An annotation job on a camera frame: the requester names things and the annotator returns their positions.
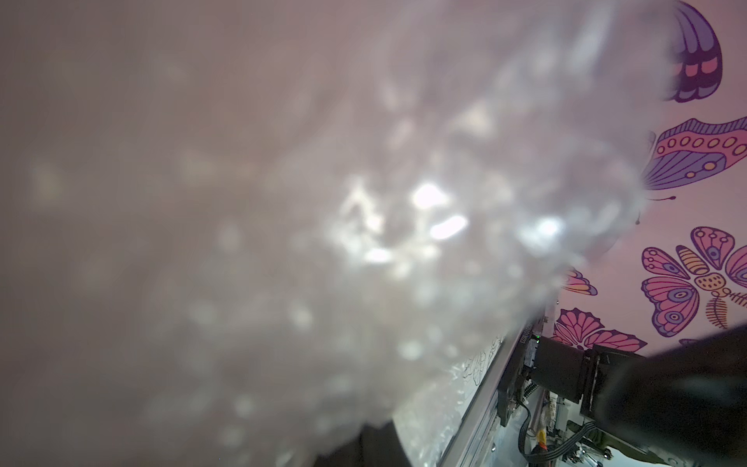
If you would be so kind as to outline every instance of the leaf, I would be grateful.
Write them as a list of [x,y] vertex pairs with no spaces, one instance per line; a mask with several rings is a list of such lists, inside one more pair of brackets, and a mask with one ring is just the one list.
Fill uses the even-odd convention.
[[728,310],[726,309],[726,302],[724,300],[721,300],[719,297],[714,297],[708,302],[705,309],[705,315],[708,317],[708,321],[710,321],[712,325],[723,330],[729,328],[726,322],[726,314]]
[[731,293],[729,294],[729,298],[731,299],[731,301],[733,301],[737,305],[744,306],[745,308],[747,308],[747,294]]

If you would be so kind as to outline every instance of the butterfly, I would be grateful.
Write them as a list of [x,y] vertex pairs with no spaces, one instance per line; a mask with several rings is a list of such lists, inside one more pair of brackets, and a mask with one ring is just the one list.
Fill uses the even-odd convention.
[[653,142],[643,170],[647,190],[667,190],[721,173],[747,155],[747,117],[709,124],[691,118]]
[[582,273],[578,272],[576,268],[572,267],[568,271],[568,276],[565,280],[563,288],[567,291],[576,292],[584,295],[596,295],[597,289],[589,283],[589,280],[583,276]]
[[[724,298],[747,308],[747,293],[733,292],[727,278],[747,288],[747,247],[734,249],[734,237],[713,227],[695,227],[690,233],[695,251],[684,245],[676,247],[680,262],[656,247],[648,247],[641,254],[643,267],[659,276],[641,284],[644,295],[654,304],[651,322],[659,334],[672,337],[683,330],[700,306],[700,292],[710,292],[706,305],[708,321],[727,329],[728,307]],[[715,272],[724,269],[724,274]],[[693,285],[690,274],[695,276]]]
[[715,93],[724,73],[721,45],[710,23],[692,5],[675,4],[672,87],[665,100],[689,102]]
[[647,342],[633,334],[605,329],[599,318],[578,308],[560,310],[560,317],[555,323],[552,339],[576,347],[579,350],[603,345],[614,349],[637,352],[648,345]]

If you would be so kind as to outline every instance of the black cable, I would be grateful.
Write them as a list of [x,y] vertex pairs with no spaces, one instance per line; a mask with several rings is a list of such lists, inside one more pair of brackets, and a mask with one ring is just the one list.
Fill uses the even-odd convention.
[[521,428],[518,431],[518,450],[530,464],[546,463],[550,462],[551,460],[559,459],[563,456],[563,454],[567,454],[573,451],[576,447],[576,443],[578,443],[584,436],[586,436],[593,430],[596,430],[596,424],[593,421],[589,422],[587,424],[584,424],[577,433],[566,439],[561,445],[555,447],[555,449],[553,449],[552,451],[543,454],[526,454],[524,453],[524,445],[526,445],[527,443],[527,430],[529,429],[529,422],[532,418],[532,412],[523,403],[521,404],[521,406],[524,407],[524,409],[527,411],[527,419],[524,420],[524,423],[521,425]]

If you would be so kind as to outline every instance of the butterfly wing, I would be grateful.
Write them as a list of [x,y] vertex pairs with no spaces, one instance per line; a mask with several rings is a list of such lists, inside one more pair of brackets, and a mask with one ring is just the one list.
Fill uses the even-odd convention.
[[747,247],[741,247],[731,255],[724,272],[735,283],[747,287]]
[[587,337],[584,344],[587,347],[593,347],[596,344],[613,349],[627,350],[628,352],[637,352],[648,345],[648,342],[644,342],[632,334],[621,333],[618,330],[602,330]]
[[643,281],[641,290],[654,304],[651,322],[664,337],[677,335],[698,314],[700,297],[688,282],[674,277],[651,277]]
[[687,120],[659,136],[643,170],[649,190],[666,190],[720,173],[747,156],[747,117],[709,124]]
[[575,268],[571,268],[571,270],[568,271],[568,277],[563,288],[571,292],[577,292],[578,294],[597,294],[597,289]]
[[703,259],[720,270],[734,248],[733,235],[713,227],[695,227],[690,233],[692,244]]
[[601,320],[591,313],[582,312],[578,308],[561,309],[560,317],[555,323],[553,339],[578,346],[589,334],[603,327]]
[[653,274],[663,274],[682,279],[690,278],[690,275],[685,272],[679,263],[656,247],[649,247],[643,250],[643,253],[641,253],[641,263],[643,263],[643,267],[648,272]]
[[703,15],[683,1],[677,2],[675,18],[675,84],[666,100],[705,99],[719,88],[724,72],[719,39]]

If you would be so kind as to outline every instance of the plastic wrap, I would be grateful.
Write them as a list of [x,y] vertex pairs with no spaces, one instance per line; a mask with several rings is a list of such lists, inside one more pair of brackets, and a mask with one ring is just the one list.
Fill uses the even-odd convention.
[[500,348],[502,338],[429,381],[394,411],[394,425],[414,466],[436,466]]
[[294,466],[385,421],[636,218],[661,6],[2,7],[4,462]]

